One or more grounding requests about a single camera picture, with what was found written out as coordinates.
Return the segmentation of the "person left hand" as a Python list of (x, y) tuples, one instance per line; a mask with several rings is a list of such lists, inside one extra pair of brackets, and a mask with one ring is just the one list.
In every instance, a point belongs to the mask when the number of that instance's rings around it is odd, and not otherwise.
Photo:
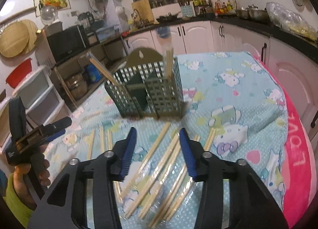
[[(43, 165), (45, 169), (38, 174), (38, 179), (42, 186), (50, 186), (51, 181), (49, 180), (50, 173), (48, 168), (50, 166), (49, 161), (44, 159)], [(29, 209), (35, 210), (37, 205), (33, 200), (29, 189), (25, 183), (24, 176), (29, 173), (31, 169), (31, 164), (29, 163), (21, 163), (15, 167), (14, 177), (13, 177), (13, 185), (15, 193), (17, 194), (20, 201)]]

